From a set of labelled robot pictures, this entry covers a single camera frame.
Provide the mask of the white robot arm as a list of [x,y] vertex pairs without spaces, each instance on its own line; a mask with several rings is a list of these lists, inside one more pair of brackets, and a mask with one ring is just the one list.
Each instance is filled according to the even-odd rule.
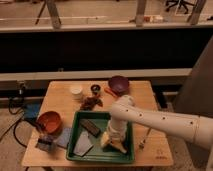
[[109,114],[110,120],[101,139],[102,147],[111,144],[123,151],[121,143],[125,139],[128,122],[182,138],[205,149],[213,147],[213,118],[137,108],[129,95],[113,102]]

